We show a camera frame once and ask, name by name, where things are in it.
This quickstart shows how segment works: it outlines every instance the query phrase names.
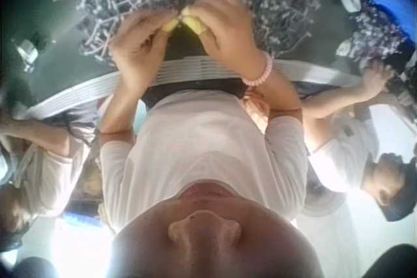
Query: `pink bracelet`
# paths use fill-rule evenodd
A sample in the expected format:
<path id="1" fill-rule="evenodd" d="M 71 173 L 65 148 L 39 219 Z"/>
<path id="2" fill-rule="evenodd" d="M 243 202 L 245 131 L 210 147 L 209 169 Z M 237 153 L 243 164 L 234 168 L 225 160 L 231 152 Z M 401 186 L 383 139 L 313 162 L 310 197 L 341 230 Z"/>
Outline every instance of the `pink bracelet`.
<path id="1" fill-rule="evenodd" d="M 252 86 L 252 87 L 256 87 L 259 86 L 260 84 L 262 84 L 263 82 L 265 82 L 269 75 L 272 72 L 272 58 L 269 55 L 269 53 L 267 52 L 263 52 L 266 58 L 266 68 L 265 71 L 263 72 L 262 76 L 258 79 L 256 79 L 255 81 L 250 81 L 249 79 L 243 78 L 242 77 L 242 81 L 247 85 L 247 86 Z"/>

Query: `white t-shirt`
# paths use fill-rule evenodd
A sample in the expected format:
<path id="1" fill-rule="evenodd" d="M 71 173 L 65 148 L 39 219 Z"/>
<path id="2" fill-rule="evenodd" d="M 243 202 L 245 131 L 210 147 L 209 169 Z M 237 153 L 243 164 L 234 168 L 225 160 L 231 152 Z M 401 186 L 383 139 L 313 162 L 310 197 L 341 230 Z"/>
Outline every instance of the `white t-shirt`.
<path id="1" fill-rule="evenodd" d="M 58 156 L 32 144 L 14 175 L 17 188 L 25 188 L 32 217 L 58 216 L 65 209 L 83 170 L 90 148 L 70 136 L 70 156 Z"/>
<path id="2" fill-rule="evenodd" d="M 330 190 L 359 189 L 368 156 L 375 158 L 379 148 L 372 120 L 361 122 L 342 112 L 332 117 L 330 125 L 335 137 L 309 156 L 311 166 Z"/>
<path id="3" fill-rule="evenodd" d="M 300 121 L 275 118 L 264 136 L 238 98 L 220 91 L 168 96 L 149 111 L 135 145 L 108 142 L 101 161 L 104 204 L 116 232 L 202 180 L 225 183 L 287 219 L 306 197 Z"/>

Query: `worker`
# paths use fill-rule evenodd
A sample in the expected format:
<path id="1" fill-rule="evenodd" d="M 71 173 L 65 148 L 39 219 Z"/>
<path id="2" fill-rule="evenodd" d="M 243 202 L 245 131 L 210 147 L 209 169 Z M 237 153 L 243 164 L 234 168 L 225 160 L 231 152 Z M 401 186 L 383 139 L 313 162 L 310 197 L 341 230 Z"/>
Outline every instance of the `worker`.
<path id="1" fill-rule="evenodd" d="M 265 136 L 235 84 L 166 94 L 137 138 L 135 110 L 177 12 L 132 14 L 111 42 L 121 80 L 100 126 L 104 204 L 117 233 L 109 277 L 322 277 L 290 221 L 306 196 L 301 102 L 257 49 L 241 0 L 198 0 L 205 51 L 271 107 Z"/>
<path id="2" fill-rule="evenodd" d="M 12 179 L 0 186 L 0 252 L 19 248 L 38 216 L 65 209 L 89 154 L 96 116 L 95 102 L 42 122 L 1 112 L 1 144 L 18 162 L 11 165 Z"/>
<path id="3" fill-rule="evenodd" d="M 361 84 L 312 96 L 302 110 L 309 161 L 321 183 L 337 192 L 362 189 L 387 221 L 398 221 L 416 205 L 416 158 L 404 163 L 391 153 L 375 161 L 379 142 L 369 110 L 385 102 L 379 98 L 392 75 L 389 66 L 373 61 Z M 347 110 L 352 105 L 354 117 Z"/>

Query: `black cap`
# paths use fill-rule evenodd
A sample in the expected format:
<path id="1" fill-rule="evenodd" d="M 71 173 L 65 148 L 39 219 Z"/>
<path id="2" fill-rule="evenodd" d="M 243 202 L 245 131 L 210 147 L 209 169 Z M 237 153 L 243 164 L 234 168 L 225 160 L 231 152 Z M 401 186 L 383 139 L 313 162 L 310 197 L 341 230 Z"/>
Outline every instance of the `black cap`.
<path id="1" fill-rule="evenodd" d="M 390 201 L 388 206 L 380 206 L 387 221 L 399 221 L 414 211 L 417 203 L 417 163 L 412 158 L 405 166 L 405 183 L 403 189 Z"/>

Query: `beaded bracelet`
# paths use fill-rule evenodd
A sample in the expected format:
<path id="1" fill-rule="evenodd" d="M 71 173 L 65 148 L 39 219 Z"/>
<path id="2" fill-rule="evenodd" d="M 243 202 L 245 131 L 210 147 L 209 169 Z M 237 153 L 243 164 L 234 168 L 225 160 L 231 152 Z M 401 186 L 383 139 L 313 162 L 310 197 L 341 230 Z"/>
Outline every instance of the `beaded bracelet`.
<path id="1" fill-rule="evenodd" d="M 269 55 L 269 53 L 267 53 L 265 51 L 263 53 L 264 53 L 265 58 L 266 58 L 266 68 L 265 68 L 265 71 L 263 72 L 262 76 L 260 78 L 256 79 L 255 81 L 250 81 L 249 79 L 246 79 L 246 78 L 243 78 L 242 77 L 243 82 L 247 86 L 251 86 L 251 87 L 259 86 L 260 84 L 262 84 L 263 82 L 265 82 L 268 79 L 269 75 L 272 72 L 272 58 Z"/>

